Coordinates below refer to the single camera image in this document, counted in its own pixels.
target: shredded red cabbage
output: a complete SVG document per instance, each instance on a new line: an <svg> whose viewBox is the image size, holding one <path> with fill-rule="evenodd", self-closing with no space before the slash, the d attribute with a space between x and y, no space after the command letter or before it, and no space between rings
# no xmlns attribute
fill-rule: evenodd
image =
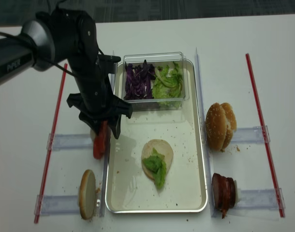
<svg viewBox="0 0 295 232"><path fill-rule="evenodd" d="M143 65L133 68L132 64L126 64L126 95L124 100L152 99L151 80L155 80L155 67L147 64L144 60Z"/></svg>

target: black cable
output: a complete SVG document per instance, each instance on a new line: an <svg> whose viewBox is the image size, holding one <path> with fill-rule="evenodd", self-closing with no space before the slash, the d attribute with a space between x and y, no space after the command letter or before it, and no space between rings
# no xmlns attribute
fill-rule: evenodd
<svg viewBox="0 0 295 232"><path fill-rule="evenodd" d="M51 14L51 3L50 0L46 0L47 6L48 6L48 11L49 11L49 15Z"/></svg>
<svg viewBox="0 0 295 232"><path fill-rule="evenodd" d="M59 5L65 1L68 1L68 0L60 0L56 3L56 8L59 8Z"/></svg>
<svg viewBox="0 0 295 232"><path fill-rule="evenodd" d="M27 41L25 41L17 36L10 35L8 33L1 32L1 31L0 31L0 36L16 40L16 41L22 43L25 47L31 49L33 52L37 52L37 49L34 46L32 46L30 43L28 43Z"/></svg>
<svg viewBox="0 0 295 232"><path fill-rule="evenodd" d="M6 37L6 38L10 38L10 39L13 39L13 40L16 40L20 43L22 43L23 46L31 49L35 54L37 53L37 48L32 46L31 44L29 44L28 42L26 42L25 40L17 37L17 36L14 36L14 35L11 35L11 34L8 34L8 33L4 33L4 32L1 32L0 31L0 36L2 37ZM77 77L76 75L74 75L72 72L68 71L67 69L63 68L62 66L60 66L59 64L53 62L53 61L50 61L49 59L47 58L44 58L44 57L38 57L39 59L42 59L52 65L54 65L55 67L59 68L60 70L66 72L67 74L71 75L71 76L74 76L74 77Z"/></svg>
<svg viewBox="0 0 295 232"><path fill-rule="evenodd" d="M100 50L100 48L98 48L98 49L99 49L100 54L104 56L104 53L102 52L102 50Z"/></svg>

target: sesame seed bun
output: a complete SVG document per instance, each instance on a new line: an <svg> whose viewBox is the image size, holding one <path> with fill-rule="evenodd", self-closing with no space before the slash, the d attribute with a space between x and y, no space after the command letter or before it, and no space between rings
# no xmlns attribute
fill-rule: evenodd
<svg viewBox="0 0 295 232"><path fill-rule="evenodd" d="M236 131L236 117L228 103L211 105L206 114L206 136L209 147L220 151L226 148Z"/></svg>

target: lettuce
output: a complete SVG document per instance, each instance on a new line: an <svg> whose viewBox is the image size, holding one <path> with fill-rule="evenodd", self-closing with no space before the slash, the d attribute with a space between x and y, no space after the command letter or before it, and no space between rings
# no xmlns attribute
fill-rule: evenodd
<svg viewBox="0 0 295 232"><path fill-rule="evenodd" d="M161 189L165 183L167 173L164 155L158 153L157 150L153 148L152 155L143 159L142 162L144 166L152 172L156 188Z"/></svg>
<svg viewBox="0 0 295 232"><path fill-rule="evenodd" d="M174 69L170 71L169 75L169 66L167 65L164 69L158 67L155 69L156 80L154 82L154 87L152 90L152 96L156 99L163 98L179 98L181 97L182 87L183 87L183 78L180 73L179 65L175 62ZM168 105L172 102L164 101L160 104ZM174 102L176 107L179 107L180 102Z"/></svg>

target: silver baking tray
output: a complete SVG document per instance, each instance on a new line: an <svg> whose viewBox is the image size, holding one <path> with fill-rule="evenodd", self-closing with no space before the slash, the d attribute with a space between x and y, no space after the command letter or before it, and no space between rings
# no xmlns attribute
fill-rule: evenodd
<svg viewBox="0 0 295 232"><path fill-rule="evenodd" d="M207 205L194 66L186 60L189 98L175 110L134 112L122 116L118 140L111 136L105 203L113 213L200 212ZM123 64L115 77L115 95L121 97ZM151 139L164 139L174 151L162 190L146 177L141 152Z"/></svg>

